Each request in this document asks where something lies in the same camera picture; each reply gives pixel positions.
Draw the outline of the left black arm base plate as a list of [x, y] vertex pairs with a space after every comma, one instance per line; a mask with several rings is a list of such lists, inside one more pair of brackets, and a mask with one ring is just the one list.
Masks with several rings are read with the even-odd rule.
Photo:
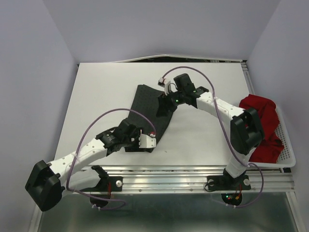
[[90, 188], [90, 192], [121, 192], [123, 188], [122, 176], [110, 176], [99, 181], [99, 183]]

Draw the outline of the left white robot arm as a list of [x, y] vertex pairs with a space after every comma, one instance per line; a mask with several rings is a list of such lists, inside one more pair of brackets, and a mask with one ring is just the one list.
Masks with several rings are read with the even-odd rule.
[[72, 175], [92, 162], [105, 158], [121, 148], [144, 151], [156, 146], [155, 134], [145, 134], [143, 129], [124, 119], [119, 126], [103, 131], [85, 146], [61, 159], [46, 163], [37, 162], [26, 182], [25, 189], [43, 212], [55, 207], [67, 192], [78, 192], [70, 186]]

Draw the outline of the dark grey dotted skirt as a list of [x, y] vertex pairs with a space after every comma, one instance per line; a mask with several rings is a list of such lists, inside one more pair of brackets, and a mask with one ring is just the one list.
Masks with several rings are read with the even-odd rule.
[[140, 115], [129, 112], [128, 117], [124, 119], [126, 124], [142, 128], [144, 134], [156, 132], [156, 143], [158, 144], [163, 137], [173, 113], [169, 112], [167, 116], [157, 117], [156, 113], [159, 108], [158, 97], [163, 92], [147, 85], [138, 85], [135, 96], [131, 105], [131, 110], [137, 111], [144, 115], [153, 124], [152, 126]]

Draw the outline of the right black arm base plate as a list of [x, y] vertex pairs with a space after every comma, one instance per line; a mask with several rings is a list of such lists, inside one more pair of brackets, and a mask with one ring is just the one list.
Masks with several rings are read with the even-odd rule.
[[210, 175], [204, 189], [208, 192], [251, 190], [251, 184], [247, 175], [231, 178], [225, 175]]

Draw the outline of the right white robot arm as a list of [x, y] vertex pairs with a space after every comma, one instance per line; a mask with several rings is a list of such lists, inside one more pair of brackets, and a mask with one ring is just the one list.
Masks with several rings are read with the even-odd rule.
[[175, 112], [179, 105], [187, 104], [207, 112], [219, 120], [232, 157], [224, 170], [223, 185], [232, 189], [239, 184], [239, 177], [245, 173], [254, 150], [265, 137], [258, 112], [233, 106], [214, 96], [205, 87], [195, 87], [188, 74], [180, 74], [173, 81], [162, 77], [158, 85], [164, 93], [158, 97], [157, 116]]

